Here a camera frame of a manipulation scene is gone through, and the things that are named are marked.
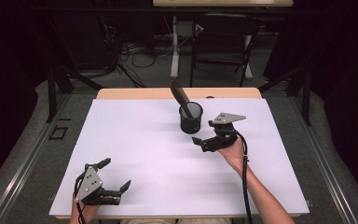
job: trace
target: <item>chair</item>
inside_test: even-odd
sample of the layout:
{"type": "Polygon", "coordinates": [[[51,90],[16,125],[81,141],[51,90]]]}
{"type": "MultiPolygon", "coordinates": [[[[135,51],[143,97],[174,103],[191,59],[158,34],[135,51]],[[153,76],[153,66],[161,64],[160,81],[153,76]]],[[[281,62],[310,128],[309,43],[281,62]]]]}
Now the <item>chair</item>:
{"type": "Polygon", "coordinates": [[[235,72],[241,67],[241,87],[258,27],[258,19],[242,14],[205,13],[196,17],[192,28],[190,87],[196,63],[234,65],[235,72]]]}

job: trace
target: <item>gray floor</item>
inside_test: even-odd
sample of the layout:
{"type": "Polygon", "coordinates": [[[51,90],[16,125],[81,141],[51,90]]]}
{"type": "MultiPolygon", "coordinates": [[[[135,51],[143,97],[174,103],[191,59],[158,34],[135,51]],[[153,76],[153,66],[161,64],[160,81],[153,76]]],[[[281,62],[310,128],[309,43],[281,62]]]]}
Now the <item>gray floor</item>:
{"type": "MultiPolygon", "coordinates": [[[[261,74],[273,41],[270,36],[257,38],[250,62],[255,77],[245,81],[245,86],[258,87],[265,83],[261,74]]],[[[189,53],[189,46],[181,47],[179,78],[184,86],[188,85],[189,53]]],[[[147,87],[168,87],[171,82],[171,59],[171,55],[157,57],[154,64],[147,68],[136,67],[131,60],[125,64],[147,87]]],[[[153,58],[139,53],[133,61],[146,65],[153,62],[153,58]]],[[[212,71],[223,74],[218,68],[204,69],[197,71],[198,77],[212,71]]],[[[118,71],[94,80],[111,88],[133,87],[130,80],[118,71]]],[[[50,197],[60,185],[65,164],[69,161],[90,102],[96,95],[96,91],[87,85],[77,80],[73,83],[76,87],[74,94],[60,95],[59,114],[50,124],[46,124],[47,83],[36,88],[39,98],[34,114],[0,170],[0,223],[66,222],[48,216],[52,203],[50,197]],[[56,125],[68,128],[63,141],[49,139],[56,125]]],[[[222,80],[196,80],[194,84],[197,87],[237,85],[222,80]]],[[[298,217],[296,223],[358,223],[358,186],[331,142],[323,101],[312,94],[312,126],[306,127],[298,117],[297,98],[287,98],[282,93],[285,85],[280,84],[263,93],[263,97],[268,100],[304,195],[312,203],[310,214],[298,217]]]]}

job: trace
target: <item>human hand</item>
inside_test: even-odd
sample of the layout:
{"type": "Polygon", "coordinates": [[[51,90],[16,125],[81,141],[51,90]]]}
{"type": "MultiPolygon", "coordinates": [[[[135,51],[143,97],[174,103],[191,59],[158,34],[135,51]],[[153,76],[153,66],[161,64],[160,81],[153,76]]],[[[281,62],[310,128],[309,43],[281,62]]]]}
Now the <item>human hand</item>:
{"type": "Polygon", "coordinates": [[[217,150],[225,158],[226,162],[242,177],[243,170],[243,144],[240,138],[230,147],[217,150]]]}
{"type": "Polygon", "coordinates": [[[71,219],[69,220],[70,224],[88,224],[91,223],[92,219],[94,218],[95,214],[97,214],[98,209],[100,208],[100,205],[87,205],[85,207],[85,204],[83,202],[80,202],[80,208],[83,209],[83,218],[86,221],[86,223],[81,223],[79,219],[79,212],[77,210],[77,206],[75,203],[75,195],[72,196],[72,214],[71,219]]]}

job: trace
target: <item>person's left hand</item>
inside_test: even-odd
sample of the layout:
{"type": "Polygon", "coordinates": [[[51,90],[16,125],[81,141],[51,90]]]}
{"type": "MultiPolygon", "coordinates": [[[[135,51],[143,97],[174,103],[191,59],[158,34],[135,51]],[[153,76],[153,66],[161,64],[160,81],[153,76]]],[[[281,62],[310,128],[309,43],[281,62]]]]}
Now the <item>person's left hand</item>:
{"type": "MultiPolygon", "coordinates": [[[[80,202],[80,208],[83,209],[84,204],[80,202]]],[[[83,209],[83,217],[86,223],[91,223],[92,219],[94,218],[95,214],[97,214],[100,205],[87,205],[83,209]]],[[[72,196],[72,214],[71,219],[69,221],[70,224],[78,224],[79,223],[79,212],[77,211],[76,203],[75,203],[75,195],[72,196]]]]}

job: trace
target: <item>person's right arm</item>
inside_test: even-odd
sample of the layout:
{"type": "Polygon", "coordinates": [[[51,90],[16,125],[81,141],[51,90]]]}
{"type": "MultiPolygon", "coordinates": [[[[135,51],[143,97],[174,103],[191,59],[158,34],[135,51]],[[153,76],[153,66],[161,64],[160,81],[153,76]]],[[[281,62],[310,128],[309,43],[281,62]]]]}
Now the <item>person's right arm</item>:
{"type": "MultiPolygon", "coordinates": [[[[243,169],[243,148],[240,138],[231,146],[218,150],[226,159],[227,163],[242,178],[243,169]]],[[[265,224],[279,223],[292,224],[295,223],[287,214],[286,210],[278,202],[278,200],[269,192],[269,190],[255,176],[252,169],[248,166],[246,169],[246,184],[261,219],[265,224]]]]}

